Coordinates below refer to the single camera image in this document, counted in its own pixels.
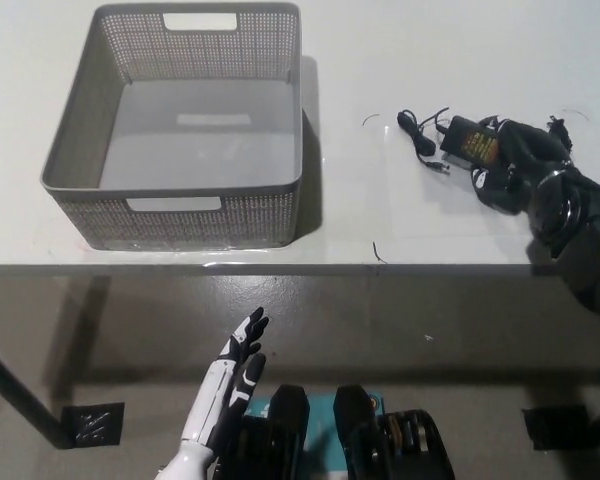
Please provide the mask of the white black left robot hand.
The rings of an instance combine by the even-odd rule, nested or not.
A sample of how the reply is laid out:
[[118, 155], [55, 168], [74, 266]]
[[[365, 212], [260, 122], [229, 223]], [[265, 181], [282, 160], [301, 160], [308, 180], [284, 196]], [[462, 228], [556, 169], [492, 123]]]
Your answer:
[[231, 333], [209, 365], [189, 412], [181, 439], [222, 453], [264, 372], [266, 355], [260, 338], [269, 318], [256, 308]]

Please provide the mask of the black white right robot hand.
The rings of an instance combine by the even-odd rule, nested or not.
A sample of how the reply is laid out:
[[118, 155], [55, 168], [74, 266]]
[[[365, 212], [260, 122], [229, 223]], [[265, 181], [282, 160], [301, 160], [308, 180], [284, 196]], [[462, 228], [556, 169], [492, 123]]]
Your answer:
[[505, 121], [497, 139], [495, 159], [474, 165], [471, 181], [480, 202], [500, 213], [525, 211], [540, 180], [552, 170], [572, 164], [573, 143], [565, 120], [554, 115], [545, 130]]

